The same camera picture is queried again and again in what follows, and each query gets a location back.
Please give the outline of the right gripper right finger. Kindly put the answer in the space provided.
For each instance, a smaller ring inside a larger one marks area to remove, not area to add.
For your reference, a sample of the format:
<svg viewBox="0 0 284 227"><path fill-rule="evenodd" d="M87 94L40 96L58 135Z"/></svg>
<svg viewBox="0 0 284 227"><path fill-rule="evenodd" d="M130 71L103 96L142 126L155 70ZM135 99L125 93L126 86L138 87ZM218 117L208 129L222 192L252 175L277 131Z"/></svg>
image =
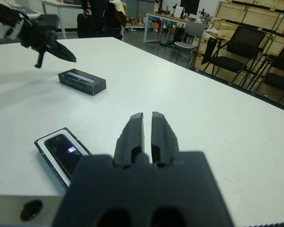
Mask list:
<svg viewBox="0 0 284 227"><path fill-rule="evenodd" d="M152 113L151 122L151 157L158 167L170 166L179 153L178 140L165 116Z"/></svg>

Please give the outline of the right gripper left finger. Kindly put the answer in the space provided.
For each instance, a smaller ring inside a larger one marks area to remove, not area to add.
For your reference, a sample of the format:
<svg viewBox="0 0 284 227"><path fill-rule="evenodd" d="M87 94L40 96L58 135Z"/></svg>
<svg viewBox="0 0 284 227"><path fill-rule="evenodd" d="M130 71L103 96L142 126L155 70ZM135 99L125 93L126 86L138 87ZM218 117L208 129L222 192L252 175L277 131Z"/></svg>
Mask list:
<svg viewBox="0 0 284 227"><path fill-rule="evenodd" d="M143 113L132 115L117 139L113 157L114 166L129 168L136 162L140 153L144 152Z"/></svg>

